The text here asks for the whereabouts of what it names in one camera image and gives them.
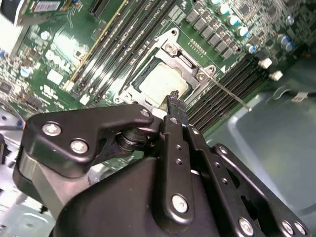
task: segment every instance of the screw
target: screw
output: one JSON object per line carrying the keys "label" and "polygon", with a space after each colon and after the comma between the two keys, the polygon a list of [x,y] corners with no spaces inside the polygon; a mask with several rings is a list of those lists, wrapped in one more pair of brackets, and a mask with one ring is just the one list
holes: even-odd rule
{"label": "screw", "polygon": [[303,226],[300,223],[295,222],[294,225],[298,229],[299,232],[301,232],[303,235],[306,235],[306,231],[304,230]]}
{"label": "screw", "polygon": [[88,145],[84,141],[81,141],[81,140],[74,140],[70,144],[70,147],[74,152],[78,154],[83,154],[88,151]]}
{"label": "screw", "polygon": [[60,126],[54,123],[47,123],[42,128],[43,132],[48,136],[58,136],[61,133]]}
{"label": "screw", "polygon": [[219,150],[220,150],[222,153],[227,154],[227,151],[225,150],[224,147],[219,147]]}
{"label": "screw", "polygon": [[185,213],[188,210],[187,202],[179,195],[174,195],[172,197],[172,204],[173,207],[180,213]]}
{"label": "screw", "polygon": [[205,80],[206,79],[206,75],[204,73],[198,73],[197,74],[197,79],[199,80]]}
{"label": "screw", "polygon": [[292,227],[290,226],[290,224],[286,221],[282,221],[282,225],[283,227],[285,228],[285,230],[290,234],[290,235],[293,235],[294,234],[294,231],[292,229]]}
{"label": "screw", "polygon": [[149,112],[147,110],[141,110],[140,113],[143,115],[143,116],[146,116],[146,117],[149,117]]}
{"label": "screw", "polygon": [[240,218],[239,224],[242,231],[244,231],[246,235],[253,236],[253,228],[251,224],[249,223],[249,221],[247,221],[245,218]]}
{"label": "screw", "polygon": [[198,130],[195,127],[192,128],[192,131],[194,134],[198,135]]}
{"label": "screw", "polygon": [[173,45],[167,43],[164,47],[164,49],[168,52],[171,53],[174,49],[173,49]]}
{"label": "screw", "polygon": [[178,124],[178,120],[177,120],[176,118],[172,117],[170,120],[171,120],[171,122],[173,122],[174,124]]}

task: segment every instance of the pcie slot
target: pcie slot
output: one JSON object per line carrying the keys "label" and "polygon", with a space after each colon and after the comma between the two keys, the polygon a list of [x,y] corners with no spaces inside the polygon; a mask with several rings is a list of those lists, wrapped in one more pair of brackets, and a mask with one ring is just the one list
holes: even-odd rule
{"label": "pcie slot", "polygon": [[99,17],[109,2],[110,0],[94,0],[91,7],[89,8],[89,12],[95,17]]}
{"label": "pcie slot", "polygon": [[[136,13],[133,14],[133,16],[138,16],[145,8],[147,8],[148,3],[151,2],[152,0],[148,0],[146,3],[141,3],[142,7],[139,8],[137,10]],[[137,25],[133,26],[133,28],[137,29],[138,31],[140,31],[142,28],[142,25],[144,24],[144,22],[147,19],[147,15],[151,14],[155,7],[159,4],[159,0],[156,0],[155,4],[151,4],[150,8],[147,10],[146,12],[146,16],[143,17],[143,19],[141,21],[137,22]],[[109,47],[107,47],[106,51],[103,53],[103,55],[101,56],[101,59],[99,60],[101,63],[96,65],[95,68],[100,67],[102,64],[107,64],[106,67],[103,69],[102,74],[99,76],[99,79],[96,79],[92,85],[89,87],[89,89],[87,91],[92,91],[95,90],[99,84],[102,82],[104,75],[111,69],[112,65],[115,63],[115,61],[117,60],[118,55],[120,55],[124,49],[126,48],[126,45],[128,45],[130,42],[132,42],[132,40],[134,39],[133,37],[128,37],[126,39],[124,39],[124,41],[122,41],[121,43],[121,47],[116,51],[116,53],[114,55],[111,55],[113,49],[116,46],[116,43],[123,37],[123,35],[126,33],[126,30],[128,30],[130,27],[132,27],[132,25],[134,24],[135,19],[134,20],[129,20],[127,21],[127,26],[124,26],[120,33],[118,34],[118,36],[116,37],[116,39],[111,43],[111,45]]]}
{"label": "pcie slot", "polygon": [[140,32],[142,32],[142,31],[144,31],[144,29],[146,29],[145,32],[142,33],[140,39],[138,39],[137,42],[131,48],[127,48],[126,50],[121,52],[121,54],[118,58],[123,57],[123,60],[119,63],[117,68],[112,73],[111,78],[108,80],[108,83],[103,85],[102,88],[99,90],[99,92],[96,94],[96,96],[94,98],[95,103],[98,103],[100,101],[102,96],[111,87],[111,85],[112,85],[113,81],[116,79],[116,77],[121,73],[122,68],[124,68],[128,64],[128,62],[132,59],[135,52],[138,52],[142,48],[145,41],[148,40],[149,34],[152,31],[154,31],[157,26],[159,26],[159,23],[161,22],[161,20],[168,14],[168,12],[172,9],[172,7],[174,6],[175,3],[176,3],[176,0],[169,0],[169,1],[165,0],[162,5],[155,8],[156,11],[154,11],[153,14],[149,18],[147,18],[147,20],[145,22],[145,25],[150,26],[150,27],[147,29],[146,28],[140,29],[136,33],[132,42],[135,41],[139,37]]}

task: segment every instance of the screw hole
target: screw hole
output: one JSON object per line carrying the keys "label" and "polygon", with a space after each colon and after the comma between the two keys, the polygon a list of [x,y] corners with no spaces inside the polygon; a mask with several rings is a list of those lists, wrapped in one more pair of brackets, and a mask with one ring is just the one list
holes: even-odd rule
{"label": "screw hole", "polygon": [[182,160],[177,159],[177,160],[176,160],[176,164],[177,164],[177,165],[182,165]]}
{"label": "screw hole", "polygon": [[28,228],[33,228],[33,227],[34,227],[34,225],[31,224],[31,223],[27,223],[26,226],[27,226]]}
{"label": "screw hole", "polygon": [[227,181],[227,179],[222,178],[222,182],[223,182],[224,184],[228,185],[228,181]]}

